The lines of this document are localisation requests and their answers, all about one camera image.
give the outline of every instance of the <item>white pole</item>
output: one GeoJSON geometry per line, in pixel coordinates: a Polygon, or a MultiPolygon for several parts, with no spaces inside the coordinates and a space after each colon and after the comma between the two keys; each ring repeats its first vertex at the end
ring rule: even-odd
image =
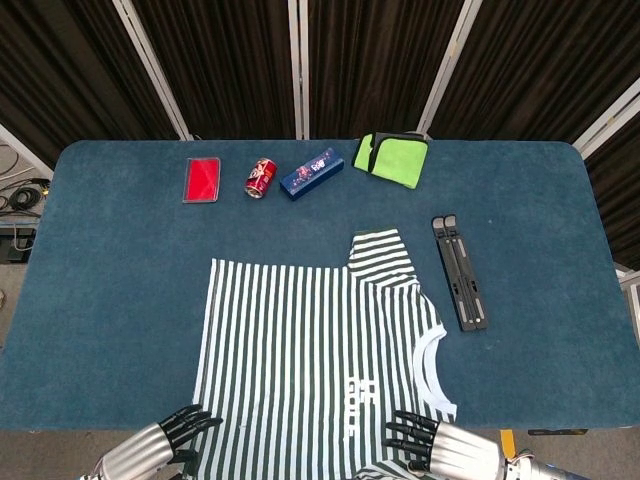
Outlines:
{"type": "Polygon", "coordinates": [[[640,285],[638,284],[629,287],[629,311],[636,341],[640,345],[640,285]]]}
{"type": "Polygon", "coordinates": [[[309,8],[307,0],[300,0],[300,70],[302,74],[302,132],[311,138],[309,125],[309,8]]]}
{"type": "Polygon", "coordinates": [[[583,160],[640,112],[640,78],[600,115],[573,143],[583,160]]]}
{"type": "Polygon", "coordinates": [[[471,31],[471,26],[476,19],[476,15],[478,14],[478,10],[480,10],[481,5],[482,0],[465,0],[462,5],[460,15],[458,15],[458,21],[451,33],[449,45],[447,45],[447,50],[442,57],[442,62],[440,62],[440,68],[438,69],[436,79],[431,86],[429,98],[427,98],[427,103],[424,106],[420,122],[418,123],[418,128],[416,129],[420,133],[425,135],[428,134],[427,130],[431,127],[433,118],[440,106],[444,92],[449,85],[453,71],[455,70],[458,59],[460,58],[460,53],[462,53],[464,44],[467,41],[469,32],[471,31]]]}
{"type": "Polygon", "coordinates": [[[136,52],[138,52],[138,56],[153,83],[174,130],[180,137],[180,140],[193,140],[193,136],[189,133],[189,129],[182,117],[178,103],[173,96],[169,82],[164,75],[158,57],[151,46],[149,37],[142,26],[142,22],[133,3],[131,3],[131,0],[113,0],[113,5],[120,16],[124,28],[129,34],[129,38],[136,52]]]}
{"type": "Polygon", "coordinates": [[[38,156],[33,153],[29,148],[16,138],[4,125],[0,125],[0,138],[7,145],[13,148],[18,155],[27,160],[31,165],[35,167],[42,175],[51,180],[53,178],[53,170],[47,166],[38,156]]]}
{"type": "Polygon", "coordinates": [[[293,111],[296,119],[296,138],[304,138],[302,88],[300,65],[300,34],[298,29],[298,0],[289,3],[289,45],[291,50],[291,83],[293,84],[293,111]]]}

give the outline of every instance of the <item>yellow object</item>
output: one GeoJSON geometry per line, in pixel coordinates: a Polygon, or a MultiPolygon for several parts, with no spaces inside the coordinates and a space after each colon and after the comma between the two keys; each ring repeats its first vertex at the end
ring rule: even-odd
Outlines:
{"type": "Polygon", "coordinates": [[[506,458],[516,456],[516,441],[513,438],[513,430],[500,430],[500,441],[502,443],[502,453],[506,458]]]}

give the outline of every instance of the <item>black curtain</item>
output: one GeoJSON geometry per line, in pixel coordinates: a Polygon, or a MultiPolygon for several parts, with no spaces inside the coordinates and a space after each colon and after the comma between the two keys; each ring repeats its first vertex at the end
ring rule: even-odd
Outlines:
{"type": "Polygon", "coordinates": [[[136,0],[189,131],[293,138],[285,0],[136,0]]]}
{"type": "Polygon", "coordinates": [[[4,0],[0,19],[0,122],[49,166],[80,139],[177,138],[111,0],[4,0]]]}
{"type": "Polygon", "coordinates": [[[586,163],[613,258],[640,270],[640,114],[586,163]]]}
{"type": "Polygon", "coordinates": [[[575,141],[640,77],[640,2],[485,0],[434,138],[575,141]]]}
{"type": "Polygon", "coordinates": [[[415,130],[462,0],[310,0],[312,137],[415,130]]]}

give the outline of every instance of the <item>robot finger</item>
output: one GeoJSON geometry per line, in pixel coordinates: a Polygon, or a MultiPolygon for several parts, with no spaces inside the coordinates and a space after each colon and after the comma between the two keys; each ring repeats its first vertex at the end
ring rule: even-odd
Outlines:
{"type": "Polygon", "coordinates": [[[405,425],[404,423],[387,422],[386,427],[389,430],[393,430],[394,432],[404,433],[405,435],[409,435],[416,440],[420,440],[429,445],[433,445],[433,437],[435,436],[433,433],[420,430],[419,428],[415,428],[410,425],[405,425]]]}
{"type": "Polygon", "coordinates": [[[198,457],[198,452],[195,450],[178,450],[169,463],[187,463],[195,460],[198,457]]]}
{"type": "Polygon", "coordinates": [[[411,460],[407,466],[407,470],[416,477],[424,477],[429,472],[429,462],[411,460]]]}
{"type": "Polygon", "coordinates": [[[183,429],[185,427],[189,427],[195,423],[198,423],[202,420],[206,420],[211,417],[211,413],[209,412],[192,412],[185,417],[181,417],[178,421],[171,424],[166,430],[165,433],[167,435],[172,434],[173,432],[183,429]]]}
{"type": "Polygon", "coordinates": [[[167,418],[159,422],[160,428],[165,430],[168,426],[178,421],[178,419],[183,418],[189,415],[190,413],[198,412],[200,410],[202,410],[202,405],[199,405],[199,404],[187,405],[186,407],[181,408],[177,412],[169,415],[167,418]]]}
{"type": "Polygon", "coordinates": [[[206,430],[207,428],[216,427],[221,423],[222,423],[221,418],[209,418],[207,420],[203,420],[202,422],[193,425],[190,428],[187,428],[185,430],[180,430],[176,432],[175,435],[172,435],[171,438],[169,438],[169,443],[171,444],[171,448],[175,451],[176,448],[180,447],[181,445],[191,440],[198,433],[206,430]]]}
{"type": "Polygon", "coordinates": [[[404,450],[405,452],[413,453],[415,455],[421,455],[423,457],[429,457],[431,455],[430,445],[423,445],[421,443],[410,442],[408,440],[385,438],[384,440],[382,440],[382,444],[385,447],[397,448],[399,450],[404,450]]]}
{"type": "Polygon", "coordinates": [[[403,410],[396,410],[395,412],[393,412],[393,414],[398,418],[409,420],[410,422],[413,422],[416,425],[420,425],[429,433],[435,434],[436,430],[438,429],[438,424],[439,424],[438,421],[431,420],[430,418],[423,417],[422,415],[417,415],[411,412],[405,412],[403,410]]]}

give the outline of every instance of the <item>striped shirt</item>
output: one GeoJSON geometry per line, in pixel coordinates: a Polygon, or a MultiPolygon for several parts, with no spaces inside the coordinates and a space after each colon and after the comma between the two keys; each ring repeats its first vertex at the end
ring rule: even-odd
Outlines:
{"type": "Polygon", "coordinates": [[[196,439],[196,478],[407,461],[381,443],[393,410],[455,418],[436,374],[445,334],[396,229],[356,235],[339,268],[214,259],[194,402],[225,421],[196,439]]]}

